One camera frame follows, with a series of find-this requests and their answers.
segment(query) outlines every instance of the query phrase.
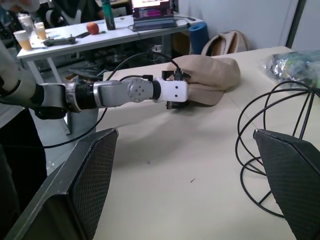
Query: bottle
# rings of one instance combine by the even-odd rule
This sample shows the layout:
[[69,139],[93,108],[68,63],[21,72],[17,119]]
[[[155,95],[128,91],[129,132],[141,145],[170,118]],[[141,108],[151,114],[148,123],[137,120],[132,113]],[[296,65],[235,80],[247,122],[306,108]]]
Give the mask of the bottle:
[[101,3],[102,3],[102,10],[103,10],[103,15],[104,15],[107,29],[115,30],[116,25],[115,25],[114,15],[112,13],[110,0],[102,0]]

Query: white table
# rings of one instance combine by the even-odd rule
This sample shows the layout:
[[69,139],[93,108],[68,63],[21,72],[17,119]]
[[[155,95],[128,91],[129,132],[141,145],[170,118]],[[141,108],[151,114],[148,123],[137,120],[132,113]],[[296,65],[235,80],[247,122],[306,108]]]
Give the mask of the white table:
[[[177,17],[186,17],[182,14],[177,14]],[[61,79],[57,68],[52,60],[52,57],[62,56],[71,53],[77,53],[81,51],[87,51],[92,49],[103,48],[107,46],[129,43],[136,40],[147,39],[162,36],[163,42],[168,42],[164,45],[164,48],[171,48],[168,44],[171,41],[166,41],[166,38],[170,37],[170,34],[183,32],[187,30],[187,22],[190,24],[197,24],[203,22],[200,19],[196,19],[195,21],[190,21],[186,18],[179,19],[177,21],[177,27],[173,28],[163,28],[163,29],[155,29],[148,31],[140,31],[134,32],[128,29],[128,26],[134,24],[134,20],[132,15],[124,16],[124,17],[116,17],[114,19],[116,30],[107,31],[107,26],[105,20],[96,21],[99,25],[100,32],[106,31],[106,33],[98,34],[98,35],[89,35],[84,38],[77,39],[77,43],[73,45],[59,45],[59,46],[51,46],[44,47],[42,43],[36,38],[35,34],[31,37],[31,43],[33,43],[33,47],[37,47],[30,51],[21,50],[18,54],[18,59],[24,59],[27,61],[28,66],[30,67],[36,81],[41,84],[44,82],[41,74],[38,71],[38,68],[35,65],[35,60],[43,60],[47,59],[49,66],[52,69],[52,72],[57,79],[58,82],[61,83]],[[48,37],[57,36],[55,39],[59,38],[68,38],[70,35],[78,36],[82,33],[87,32],[87,24],[81,23],[70,26],[63,26],[57,28],[51,28],[47,30]]]
[[[165,103],[145,101],[108,109],[97,130],[118,128],[119,138],[94,240],[294,240],[284,219],[262,211],[245,195],[234,151],[241,110],[275,85],[259,70],[260,61],[288,51],[275,47],[225,56],[237,60],[242,80],[214,107],[166,110]],[[125,69],[113,79],[161,76],[166,66]],[[287,95],[279,93],[271,101]],[[268,111],[267,128],[291,134],[304,99],[297,97]],[[264,103],[253,105],[241,125]],[[305,133],[318,149],[319,106],[317,100]],[[253,123],[243,139],[259,154],[253,132],[262,122]],[[245,162],[250,159],[242,148],[239,154]],[[244,178],[257,200],[270,190],[265,177],[246,172]],[[272,196],[265,206],[279,211]]]

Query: beige bag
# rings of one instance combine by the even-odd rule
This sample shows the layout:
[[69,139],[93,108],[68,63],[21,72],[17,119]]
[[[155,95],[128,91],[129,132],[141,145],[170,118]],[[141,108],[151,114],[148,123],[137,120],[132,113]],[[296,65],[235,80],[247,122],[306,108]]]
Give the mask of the beige bag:
[[203,48],[201,55],[218,56],[225,54],[240,53],[249,50],[246,36],[240,31],[220,33],[212,38]]
[[[240,81],[239,66],[232,58],[185,55],[174,61],[184,73],[191,76],[186,79],[189,101],[214,106],[221,100],[225,90]],[[167,69],[175,71],[176,67],[170,63]]]

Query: blue cylinder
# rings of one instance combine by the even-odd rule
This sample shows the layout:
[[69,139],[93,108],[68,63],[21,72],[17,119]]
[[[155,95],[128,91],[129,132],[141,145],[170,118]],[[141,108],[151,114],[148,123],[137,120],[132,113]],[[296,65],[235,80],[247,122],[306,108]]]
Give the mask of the blue cylinder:
[[204,46],[209,42],[208,26],[205,22],[189,27],[190,41],[193,53],[200,55]]

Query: white wall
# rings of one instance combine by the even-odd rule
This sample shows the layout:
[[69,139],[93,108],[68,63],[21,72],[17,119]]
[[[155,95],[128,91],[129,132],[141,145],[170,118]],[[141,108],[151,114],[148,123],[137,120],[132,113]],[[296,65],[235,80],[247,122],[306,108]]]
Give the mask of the white wall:
[[307,0],[292,49],[320,50],[320,0]]
[[210,37],[243,32],[252,49],[284,46],[298,0],[179,0],[179,12],[203,19]]

